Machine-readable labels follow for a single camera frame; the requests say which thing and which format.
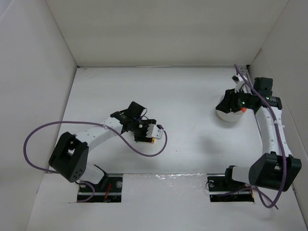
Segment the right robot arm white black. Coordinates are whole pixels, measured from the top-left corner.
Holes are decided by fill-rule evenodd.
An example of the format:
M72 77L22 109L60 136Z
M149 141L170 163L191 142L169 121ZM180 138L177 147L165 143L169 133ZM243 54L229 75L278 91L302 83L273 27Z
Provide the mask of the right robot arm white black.
M262 141L262 156L250 167L229 166L226 170L232 181L252 186L287 191L298 175L302 163L293 158L284 136L282 102L272 95L271 78L257 78L253 91L248 91L246 78L232 77L235 88L226 90L216 106L217 115L226 122L237 122L247 109L254 112Z

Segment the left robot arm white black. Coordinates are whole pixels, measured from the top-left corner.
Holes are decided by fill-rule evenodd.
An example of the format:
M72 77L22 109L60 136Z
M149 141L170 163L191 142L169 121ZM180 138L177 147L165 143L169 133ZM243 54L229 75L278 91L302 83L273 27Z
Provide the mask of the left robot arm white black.
M49 166L69 182L101 184L105 172L88 164L90 151L110 138L132 132L134 140L152 143L161 139L163 129L154 119L142 119L145 107L131 102L127 109L112 113L101 126L95 125L77 134L63 133L49 159Z

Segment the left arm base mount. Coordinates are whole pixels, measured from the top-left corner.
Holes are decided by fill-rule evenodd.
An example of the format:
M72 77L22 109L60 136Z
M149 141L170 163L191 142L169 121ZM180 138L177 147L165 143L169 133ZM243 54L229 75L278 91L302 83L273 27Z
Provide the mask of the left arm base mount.
M97 185L81 184L78 188L77 201L84 203L121 203L123 174L110 174L105 186L99 189Z

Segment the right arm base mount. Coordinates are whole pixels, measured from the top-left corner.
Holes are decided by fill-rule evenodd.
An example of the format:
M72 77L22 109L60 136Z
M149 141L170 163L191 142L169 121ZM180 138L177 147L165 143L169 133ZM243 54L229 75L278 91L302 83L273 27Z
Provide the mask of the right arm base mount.
M210 202L254 202L254 195L245 183L227 179L224 174L208 174L205 184Z

